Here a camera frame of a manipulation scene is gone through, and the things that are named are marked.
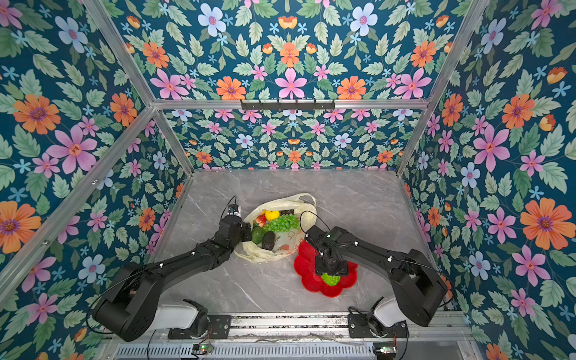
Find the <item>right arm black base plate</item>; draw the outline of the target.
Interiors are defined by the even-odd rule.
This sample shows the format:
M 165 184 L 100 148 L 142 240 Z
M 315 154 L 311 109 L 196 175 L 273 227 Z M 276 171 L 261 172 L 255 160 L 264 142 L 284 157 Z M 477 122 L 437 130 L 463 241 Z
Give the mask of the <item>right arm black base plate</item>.
M 398 322 L 393 326 L 385 326 L 374 316 L 360 313 L 348 313 L 348 331 L 351 338 L 377 338 L 377 339 L 406 339 L 410 333 L 405 322 Z

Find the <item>dark rough avocado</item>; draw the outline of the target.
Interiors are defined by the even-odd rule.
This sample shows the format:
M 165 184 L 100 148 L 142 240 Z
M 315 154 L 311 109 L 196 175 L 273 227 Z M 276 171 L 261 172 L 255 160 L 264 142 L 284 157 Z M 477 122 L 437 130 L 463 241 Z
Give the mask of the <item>dark rough avocado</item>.
M 263 250 L 272 251 L 275 246 L 275 241 L 276 241 L 275 233 L 272 231 L 268 231 L 262 240 L 261 248 Z

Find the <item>dark green avocado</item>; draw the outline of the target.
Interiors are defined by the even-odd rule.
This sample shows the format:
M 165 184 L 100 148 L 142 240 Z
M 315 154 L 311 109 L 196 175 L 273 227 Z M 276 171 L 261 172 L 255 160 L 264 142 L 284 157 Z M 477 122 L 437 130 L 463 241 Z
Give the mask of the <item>dark green avocado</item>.
M 252 242 L 255 245 L 259 245 L 262 243 L 263 238 L 266 234 L 266 230 L 263 229 L 262 227 L 255 227 L 252 230 L 251 236 L 252 236 Z

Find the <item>light green custard apple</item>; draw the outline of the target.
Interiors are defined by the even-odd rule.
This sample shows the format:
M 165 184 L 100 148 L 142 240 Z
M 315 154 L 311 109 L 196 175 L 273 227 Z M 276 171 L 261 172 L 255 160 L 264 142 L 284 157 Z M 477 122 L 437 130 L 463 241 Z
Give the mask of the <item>light green custard apple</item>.
M 322 274 L 321 279 L 322 279 L 323 283 L 329 287 L 335 287 L 341 282 L 340 276 L 329 275 L 327 273 Z

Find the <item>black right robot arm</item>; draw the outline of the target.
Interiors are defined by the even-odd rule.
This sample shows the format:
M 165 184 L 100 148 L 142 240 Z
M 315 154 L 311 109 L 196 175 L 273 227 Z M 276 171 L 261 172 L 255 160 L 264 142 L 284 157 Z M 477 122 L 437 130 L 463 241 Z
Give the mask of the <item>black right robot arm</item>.
M 312 226 L 304 240 L 313 248 L 311 265 L 316 276 L 339 277 L 342 281 L 350 275 L 354 263 L 391 284 L 393 297 L 379 300 L 373 310 L 378 323 L 385 327 L 405 320 L 428 326 L 447 295 L 440 272 L 418 250 L 389 250 L 337 226 L 329 231 Z

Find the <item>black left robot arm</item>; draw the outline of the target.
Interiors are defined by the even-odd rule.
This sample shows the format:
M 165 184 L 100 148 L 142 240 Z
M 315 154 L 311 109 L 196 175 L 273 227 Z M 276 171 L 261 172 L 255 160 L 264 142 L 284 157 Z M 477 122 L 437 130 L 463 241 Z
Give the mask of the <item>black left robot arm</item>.
M 251 231 L 248 222 L 229 214 L 213 237 L 188 252 L 147 265 L 130 262 L 100 296 L 91 318 L 123 341 L 138 339 L 152 327 L 165 290 L 221 266 L 239 243 L 252 240 Z

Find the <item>yellow bumpy fruit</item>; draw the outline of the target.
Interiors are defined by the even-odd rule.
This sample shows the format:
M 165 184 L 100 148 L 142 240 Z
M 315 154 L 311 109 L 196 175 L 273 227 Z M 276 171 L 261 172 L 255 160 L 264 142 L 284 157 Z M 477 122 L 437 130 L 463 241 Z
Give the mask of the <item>yellow bumpy fruit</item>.
M 281 216 L 281 213 L 279 211 L 265 211 L 264 215 L 267 221 L 273 221 L 278 219 Z

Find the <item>red flower-shaped plastic plate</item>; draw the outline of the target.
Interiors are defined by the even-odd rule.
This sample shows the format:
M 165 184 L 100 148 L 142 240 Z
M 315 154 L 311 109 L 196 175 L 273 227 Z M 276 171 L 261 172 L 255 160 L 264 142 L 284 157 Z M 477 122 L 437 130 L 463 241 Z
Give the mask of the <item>red flower-shaped plastic plate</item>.
M 298 254 L 294 260 L 294 269 L 301 278 L 301 284 L 310 293 L 321 293 L 328 298 L 339 297 L 345 289 L 352 288 L 358 280 L 358 265 L 348 262 L 349 274 L 346 277 L 340 277 L 340 283 L 337 286 L 327 286 L 323 283 L 321 276 L 315 275 L 314 258 L 318 254 L 314 248 L 303 241 L 298 246 Z

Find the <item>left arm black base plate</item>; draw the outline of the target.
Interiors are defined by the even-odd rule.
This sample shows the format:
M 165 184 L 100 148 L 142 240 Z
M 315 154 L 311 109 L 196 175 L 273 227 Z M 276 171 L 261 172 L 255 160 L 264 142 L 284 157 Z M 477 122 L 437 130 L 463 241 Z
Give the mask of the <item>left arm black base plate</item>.
M 201 315 L 189 328 L 172 328 L 169 330 L 170 340 L 223 340 L 228 338 L 231 330 L 230 315 Z

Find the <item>dark brown fruit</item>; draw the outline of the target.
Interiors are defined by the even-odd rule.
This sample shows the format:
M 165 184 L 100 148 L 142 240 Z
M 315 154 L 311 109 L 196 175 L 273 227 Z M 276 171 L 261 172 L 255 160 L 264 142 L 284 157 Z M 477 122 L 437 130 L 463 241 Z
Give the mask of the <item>dark brown fruit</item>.
M 288 209 L 288 210 L 281 210 L 280 211 L 280 216 L 285 216 L 285 215 L 294 215 L 295 211 L 293 209 Z

